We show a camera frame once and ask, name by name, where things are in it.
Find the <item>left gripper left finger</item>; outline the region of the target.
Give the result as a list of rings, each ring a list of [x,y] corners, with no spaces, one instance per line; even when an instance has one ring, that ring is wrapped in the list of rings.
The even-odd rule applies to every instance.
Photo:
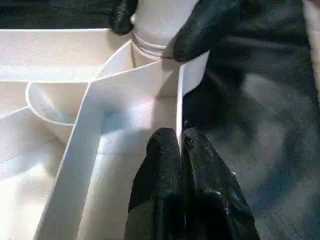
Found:
[[[185,238],[182,160],[172,128],[159,128],[148,140],[131,188],[124,238]]]

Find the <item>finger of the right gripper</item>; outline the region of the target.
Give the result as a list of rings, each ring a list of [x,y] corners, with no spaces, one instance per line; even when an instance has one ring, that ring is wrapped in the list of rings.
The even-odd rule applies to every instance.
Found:
[[[112,31],[118,35],[126,35],[132,31],[134,25],[131,17],[138,6],[138,0],[116,0],[109,18]]]
[[[209,51],[246,18],[249,0],[200,0],[163,56],[188,62]]]

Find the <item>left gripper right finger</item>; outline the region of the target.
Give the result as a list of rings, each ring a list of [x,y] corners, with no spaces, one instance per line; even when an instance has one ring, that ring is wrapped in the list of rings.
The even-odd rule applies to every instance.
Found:
[[[188,239],[260,239],[236,174],[208,138],[188,122],[183,124],[182,160]]]

